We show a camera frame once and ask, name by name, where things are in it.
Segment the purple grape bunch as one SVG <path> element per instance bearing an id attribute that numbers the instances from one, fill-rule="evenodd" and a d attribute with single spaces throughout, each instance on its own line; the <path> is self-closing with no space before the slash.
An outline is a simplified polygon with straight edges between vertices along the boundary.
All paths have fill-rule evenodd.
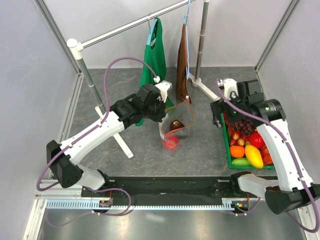
<path id="1" fill-rule="evenodd" d="M 231 126 L 235 131 L 246 136 L 249 136 L 252 132 L 255 131 L 253 122 L 247 118 L 244 118 L 240 121 L 232 123 Z"/>

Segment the dark purple mangosteen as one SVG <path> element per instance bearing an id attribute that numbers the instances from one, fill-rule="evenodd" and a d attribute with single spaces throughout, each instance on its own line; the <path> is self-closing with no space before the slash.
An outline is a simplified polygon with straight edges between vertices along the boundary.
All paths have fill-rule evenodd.
<path id="1" fill-rule="evenodd" d="M 181 122 L 181 121 L 179 121 L 179 120 L 173 120 L 171 123 L 170 123 L 170 125 L 169 125 L 169 130 L 170 131 L 176 131 L 176 130 L 179 130 L 179 129 L 182 129 L 182 128 L 184 128 L 185 127 L 185 125 Z"/>

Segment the clear zip top bag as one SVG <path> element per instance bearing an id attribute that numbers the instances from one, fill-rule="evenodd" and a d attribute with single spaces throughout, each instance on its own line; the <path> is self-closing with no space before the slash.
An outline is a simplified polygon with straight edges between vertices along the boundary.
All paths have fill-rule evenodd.
<path id="1" fill-rule="evenodd" d="M 167 150 L 173 150 L 186 140 L 194 121 L 194 111 L 190 104 L 190 97 L 165 110 L 162 122 L 158 124 L 162 145 Z"/>

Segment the red apple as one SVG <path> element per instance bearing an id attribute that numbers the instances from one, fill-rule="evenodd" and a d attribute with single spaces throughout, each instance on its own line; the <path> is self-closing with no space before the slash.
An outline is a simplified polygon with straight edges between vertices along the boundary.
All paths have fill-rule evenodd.
<path id="1" fill-rule="evenodd" d="M 175 135 L 169 135 L 162 141 L 167 150 L 175 149 L 179 144 L 179 139 Z"/>

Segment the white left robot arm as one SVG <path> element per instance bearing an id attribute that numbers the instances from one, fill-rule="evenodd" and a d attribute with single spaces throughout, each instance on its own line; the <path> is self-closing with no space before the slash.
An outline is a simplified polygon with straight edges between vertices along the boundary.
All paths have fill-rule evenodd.
<path id="1" fill-rule="evenodd" d="M 167 81 L 145 84 L 137 93 L 116 101 L 109 112 L 73 137 L 61 143 L 50 141 L 46 145 L 46 159 L 58 184 L 65 189 L 78 184 L 92 189 L 99 197 L 106 196 L 110 191 L 107 175 L 82 166 L 81 160 L 105 140 L 142 119 L 161 122 L 166 116 L 171 88 Z"/>

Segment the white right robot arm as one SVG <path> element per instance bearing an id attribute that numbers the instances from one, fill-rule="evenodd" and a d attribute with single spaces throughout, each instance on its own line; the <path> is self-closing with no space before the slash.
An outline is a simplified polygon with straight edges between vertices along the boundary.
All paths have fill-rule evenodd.
<path id="1" fill-rule="evenodd" d="M 210 104 L 213 123 L 222 127 L 222 113 L 230 123 L 248 117 L 270 153 L 277 180 L 266 180 L 247 171 L 234 174 L 229 191 L 264 199 L 275 214 L 315 205 L 320 186 L 307 173 L 292 142 L 285 111 L 276 99 L 266 100 L 258 80 L 236 82 L 217 79 L 217 98 Z"/>

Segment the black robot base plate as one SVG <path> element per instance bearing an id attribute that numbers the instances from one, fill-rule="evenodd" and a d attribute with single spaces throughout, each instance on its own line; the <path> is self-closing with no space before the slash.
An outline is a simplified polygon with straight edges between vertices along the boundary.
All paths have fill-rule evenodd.
<path id="1" fill-rule="evenodd" d="M 230 176 L 114 176 L 107 187 L 125 190 L 137 205 L 218 205 L 224 198 L 247 198 Z"/>

